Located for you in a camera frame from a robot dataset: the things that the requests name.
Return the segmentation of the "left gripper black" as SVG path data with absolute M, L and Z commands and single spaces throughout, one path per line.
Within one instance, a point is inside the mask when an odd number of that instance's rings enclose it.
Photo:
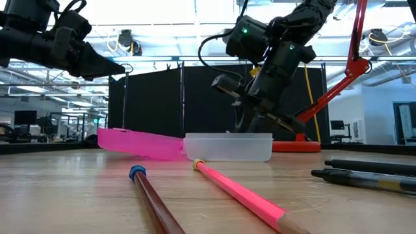
M 24 60 L 48 68 L 66 70 L 86 81 L 125 73 L 125 68 L 101 55 L 87 42 L 79 50 L 71 45 L 70 31 L 64 29 L 56 38 L 44 33 L 27 33 L 12 28 L 1 30 L 1 66 L 8 67 L 11 59 Z

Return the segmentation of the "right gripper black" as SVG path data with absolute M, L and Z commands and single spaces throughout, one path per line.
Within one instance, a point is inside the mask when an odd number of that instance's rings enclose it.
M 316 57 L 311 46 L 283 44 L 273 47 L 260 72 L 247 87 L 227 75 L 219 75 L 212 87 L 237 98 L 235 133 L 273 133 L 276 125 L 295 133 L 306 130 L 305 123 L 280 109 L 284 90 L 290 85 L 299 63 Z

